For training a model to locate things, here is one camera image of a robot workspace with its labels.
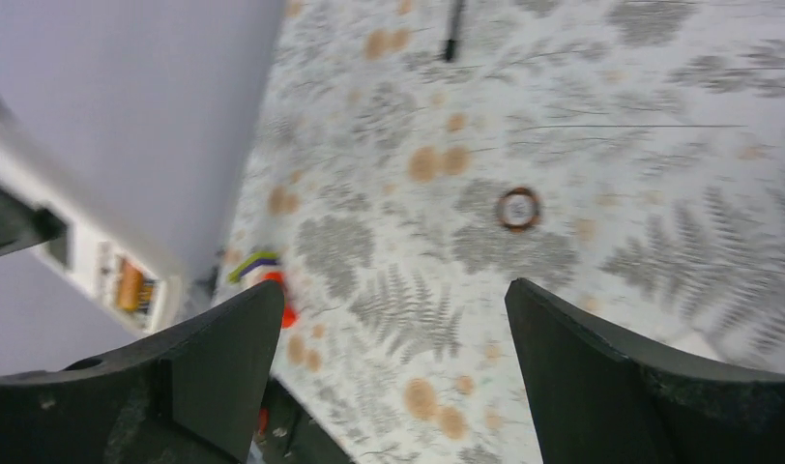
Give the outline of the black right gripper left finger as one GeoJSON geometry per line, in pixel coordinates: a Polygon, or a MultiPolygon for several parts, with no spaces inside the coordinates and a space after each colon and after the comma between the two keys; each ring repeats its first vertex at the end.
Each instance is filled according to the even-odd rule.
{"type": "Polygon", "coordinates": [[[56,371],[0,377],[0,463],[244,463],[284,310],[268,280],[56,371]]]}

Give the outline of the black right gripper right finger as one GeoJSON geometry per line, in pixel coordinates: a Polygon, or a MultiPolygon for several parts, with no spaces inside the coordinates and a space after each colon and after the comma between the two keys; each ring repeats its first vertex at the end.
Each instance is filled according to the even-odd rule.
{"type": "Polygon", "coordinates": [[[523,278],[505,304],[544,462],[785,463],[785,374],[686,353],[523,278]]]}

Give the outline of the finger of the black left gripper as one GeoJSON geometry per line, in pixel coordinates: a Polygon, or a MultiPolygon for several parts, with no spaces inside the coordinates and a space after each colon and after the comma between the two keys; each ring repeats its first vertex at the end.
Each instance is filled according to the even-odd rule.
{"type": "Polygon", "coordinates": [[[67,224],[47,208],[32,209],[0,189],[0,257],[40,246],[57,263],[67,263],[67,233],[67,224]]]}

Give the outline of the white red remote control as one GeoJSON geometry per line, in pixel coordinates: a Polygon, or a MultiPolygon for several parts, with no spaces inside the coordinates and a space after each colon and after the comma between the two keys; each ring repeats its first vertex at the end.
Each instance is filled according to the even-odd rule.
{"type": "Polygon", "coordinates": [[[187,279],[177,258],[52,160],[0,109],[0,189],[68,226],[68,262],[40,246],[38,259],[138,336],[170,326],[187,279]]]}

